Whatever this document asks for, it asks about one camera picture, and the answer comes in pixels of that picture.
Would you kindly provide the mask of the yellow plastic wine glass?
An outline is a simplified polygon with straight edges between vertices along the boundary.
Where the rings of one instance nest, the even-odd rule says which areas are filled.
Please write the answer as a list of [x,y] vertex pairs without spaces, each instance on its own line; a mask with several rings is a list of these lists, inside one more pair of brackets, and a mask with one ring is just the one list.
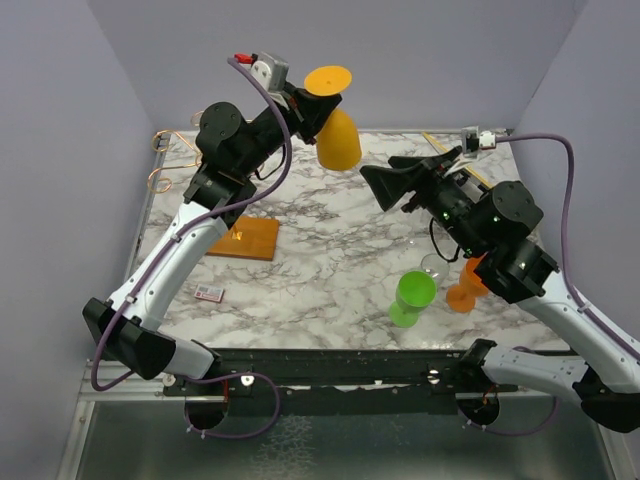
[[[351,81],[352,74],[346,67],[327,65],[310,72],[305,77],[304,88],[313,95],[328,98],[341,94]],[[340,108],[332,111],[316,136],[316,152],[320,165],[332,171],[350,170],[361,160],[355,122]]]

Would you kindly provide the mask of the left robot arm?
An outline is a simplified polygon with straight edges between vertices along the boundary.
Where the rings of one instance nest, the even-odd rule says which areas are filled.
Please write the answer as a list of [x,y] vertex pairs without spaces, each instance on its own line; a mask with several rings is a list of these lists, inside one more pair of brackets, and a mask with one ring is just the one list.
[[82,316],[98,345],[144,379],[161,373],[186,377],[206,395],[220,385],[215,354],[196,341],[159,328],[174,296],[210,247],[221,240],[246,207],[261,199],[250,177],[273,153],[292,159],[291,139],[310,144],[342,98],[317,96],[287,84],[284,104],[271,101],[252,121],[232,103],[204,110],[196,145],[202,163],[161,239],[138,269],[107,299],[90,299]]

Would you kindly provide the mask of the green plastic wine glass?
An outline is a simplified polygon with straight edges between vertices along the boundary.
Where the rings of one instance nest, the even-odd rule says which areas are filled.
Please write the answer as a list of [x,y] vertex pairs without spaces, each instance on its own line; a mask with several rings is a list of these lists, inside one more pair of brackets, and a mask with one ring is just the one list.
[[436,282],[429,274],[417,270],[405,273],[398,281],[395,301],[389,307],[392,323],[400,328],[414,326],[436,294]]

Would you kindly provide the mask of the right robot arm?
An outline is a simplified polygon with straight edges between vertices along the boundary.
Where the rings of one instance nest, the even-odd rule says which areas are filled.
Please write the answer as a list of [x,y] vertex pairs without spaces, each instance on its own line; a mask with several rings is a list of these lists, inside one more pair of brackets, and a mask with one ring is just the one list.
[[591,323],[550,255],[530,234],[543,217],[519,181],[502,181],[471,196],[448,173],[461,148],[431,157],[393,156],[387,167],[361,175],[381,209],[405,194],[402,211],[427,210],[472,261],[472,273],[491,293],[535,316],[572,349],[546,356],[478,339],[460,361],[469,390],[514,385],[576,403],[593,421],[629,433],[639,427],[639,343],[608,318]]

